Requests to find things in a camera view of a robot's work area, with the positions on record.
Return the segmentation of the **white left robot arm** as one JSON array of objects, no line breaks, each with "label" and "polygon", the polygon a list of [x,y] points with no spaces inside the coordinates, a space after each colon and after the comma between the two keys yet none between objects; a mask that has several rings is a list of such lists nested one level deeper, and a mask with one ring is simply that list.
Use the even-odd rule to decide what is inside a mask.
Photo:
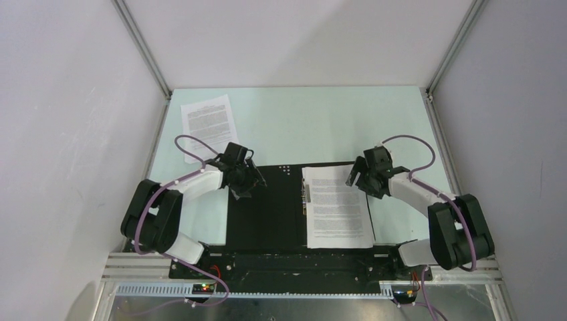
[{"label": "white left robot arm", "polygon": [[202,161],[193,173],[169,183],[139,182],[121,222],[121,234],[139,248],[186,262],[185,269],[194,278],[206,277],[211,260],[203,255],[205,244],[180,231],[183,204],[224,188],[240,199],[264,187],[265,179],[249,151],[230,142],[224,152]]}]

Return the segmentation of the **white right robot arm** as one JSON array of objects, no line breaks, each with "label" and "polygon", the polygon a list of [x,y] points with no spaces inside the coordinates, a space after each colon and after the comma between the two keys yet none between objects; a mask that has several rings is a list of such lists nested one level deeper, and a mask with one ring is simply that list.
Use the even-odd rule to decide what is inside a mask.
[{"label": "white right robot arm", "polygon": [[476,197],[444,193],[416,178],[409,169],[394,166],[383,146],[365,150],[356,158],[346,184],[377,199],[398,199],[427,218],[427,239],[400,243],[391,251],[388,268],[396,279],[407,279],[420,265],[474,270],[479,260],[495,253]]}]

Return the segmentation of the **red and black file folder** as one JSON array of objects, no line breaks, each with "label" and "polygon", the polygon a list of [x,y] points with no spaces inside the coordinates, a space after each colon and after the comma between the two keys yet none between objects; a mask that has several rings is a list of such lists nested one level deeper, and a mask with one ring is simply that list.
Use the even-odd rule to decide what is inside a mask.
[{"label": "red and black file folder", "polygon": [[250,198],[229,196],[225,246],[237,251],[307,248],[302,169],[348,164],[352,165],[335,162],[260,167],[266,187],[254,188]]}]

